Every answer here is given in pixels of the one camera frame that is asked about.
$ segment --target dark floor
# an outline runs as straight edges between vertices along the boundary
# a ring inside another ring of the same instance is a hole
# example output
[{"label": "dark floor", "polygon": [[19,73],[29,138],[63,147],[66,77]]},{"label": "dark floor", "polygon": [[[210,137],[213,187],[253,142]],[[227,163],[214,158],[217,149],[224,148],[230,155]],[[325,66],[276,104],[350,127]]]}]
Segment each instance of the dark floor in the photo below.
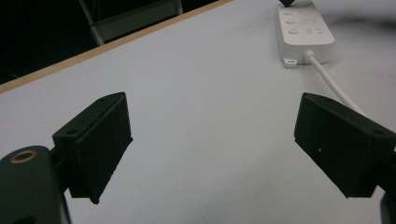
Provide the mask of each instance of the dark floor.
[{"label": "dark floor", "polygon": [[[152,1],[103,1],[101,16]],[[188,12],[212,2],[182,0],[182,5]],[[0,84],[97,46],[78,0],[1,0],[0,22]]]}]

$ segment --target white table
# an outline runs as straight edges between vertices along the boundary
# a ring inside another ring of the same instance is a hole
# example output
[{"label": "white table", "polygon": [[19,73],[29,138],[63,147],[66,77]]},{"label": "white table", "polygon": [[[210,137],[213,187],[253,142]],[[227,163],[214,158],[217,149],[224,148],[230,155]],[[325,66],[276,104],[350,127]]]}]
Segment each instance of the white table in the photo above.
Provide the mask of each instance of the white table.
[{"label": "white table", "polygon": [[[396,132],[396,2],[315,3],[336,40],[324,66]],[[99,205],[66,192],[74,223],[380,223],[381,189],[346,199],[294,143],[302,93],[336,97],[313,66],[283,67],[276,5],[234,0],[1,93],[0,157],[53,147],[77,113],[125,91],[134,141]]]}]

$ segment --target power strip switch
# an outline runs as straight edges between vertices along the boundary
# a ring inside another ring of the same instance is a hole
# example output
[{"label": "power strip switch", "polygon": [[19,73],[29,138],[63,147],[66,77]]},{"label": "power strip switch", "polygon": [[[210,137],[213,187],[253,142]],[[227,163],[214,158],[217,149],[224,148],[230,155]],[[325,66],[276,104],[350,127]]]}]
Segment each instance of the power strip switch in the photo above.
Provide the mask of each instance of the power strip switch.
[{"label": "power strip switch", "polygon": [[330,60],[334,37],[311,1],[279,4],[276,11],[276,36],[280,60],[285,67],[308,63],[304,54],[311,50],[320,63]]}]

